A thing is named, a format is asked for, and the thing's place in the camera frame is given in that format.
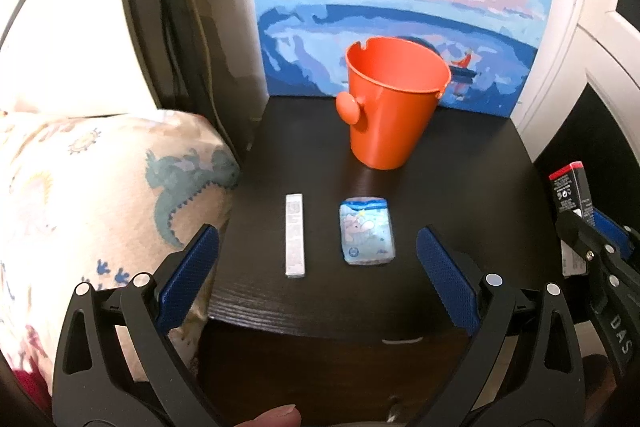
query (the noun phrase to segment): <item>green dinosaur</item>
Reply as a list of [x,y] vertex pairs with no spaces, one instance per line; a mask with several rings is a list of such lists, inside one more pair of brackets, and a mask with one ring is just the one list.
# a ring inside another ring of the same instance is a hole
[[194,149],[190,152],[182,158],[156,159],[151,150],[146,151],[146,181],[151,188],[164,188],[156,201],[156,228],[162,238],[176,248],[184,247],[172,230],[172,219],[178,209],[193,201],[209,185],[235,188],[240,175],[238,165],[224,150],[215,150],[211,156],[212,168],[205,169],[201,168],[198,153]]

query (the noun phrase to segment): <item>textured blue pad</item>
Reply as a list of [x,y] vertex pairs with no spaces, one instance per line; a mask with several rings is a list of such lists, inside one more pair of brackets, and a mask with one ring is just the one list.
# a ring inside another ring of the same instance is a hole
[[593,219],[595,220],[596,229],[604,235],[614,246],[620,251],[622,259],[629,259],[632,254],[632,245],[626,235],[625,229],[620,227],[616,222],[609,219],[597,208],[593,209]]
[[478,301],[473,288],[431,230],[424,228],[418,232],[415,248],[451,322],[473,336],[480,326]]
[[208,226],[193,244],[158,296],[156,330],[162,335],[179,327],[187,316],[213,263],[218,257],[218,230]]

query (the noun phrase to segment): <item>dark wooden tabletop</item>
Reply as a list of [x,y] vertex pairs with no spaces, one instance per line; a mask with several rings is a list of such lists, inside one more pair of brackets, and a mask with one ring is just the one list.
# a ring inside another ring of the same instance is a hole
[[[349,147],[334,99],[271,97],[234,195],[209,314],[311,337],[414,339],[452,328],[415,254],[432,226],[514,286],[563,286],[546,187],[510,120],[438,108],[407,164],[374,171]],[[306,277],[285,276],[285,195],[304,198]],[[388,200],[396,258],[349,266],[338,206]]]

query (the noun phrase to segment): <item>bucket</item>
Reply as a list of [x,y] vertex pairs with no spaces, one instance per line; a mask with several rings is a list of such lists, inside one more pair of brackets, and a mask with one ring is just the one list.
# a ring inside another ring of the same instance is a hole
[[372,169],[397,169],[427,127],[451,70],[427,47],[392,37],[354,42],[346,62],[349,91],[335,105],[351,127],[351,150]]

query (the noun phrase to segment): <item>pillow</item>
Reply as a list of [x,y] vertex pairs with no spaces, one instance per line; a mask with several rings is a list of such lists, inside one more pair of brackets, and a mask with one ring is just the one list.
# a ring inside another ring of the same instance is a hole
[[[126,285],[181,250],[203,223],[221,232],[239,169],[202,117],[64,118],[0,113],[0,348],[14,369],[37,365],[51,391],[74,287]],[[211,274],[181,328],[189,365],[206,321]],[[144,372],[126,333],[135,380]]]

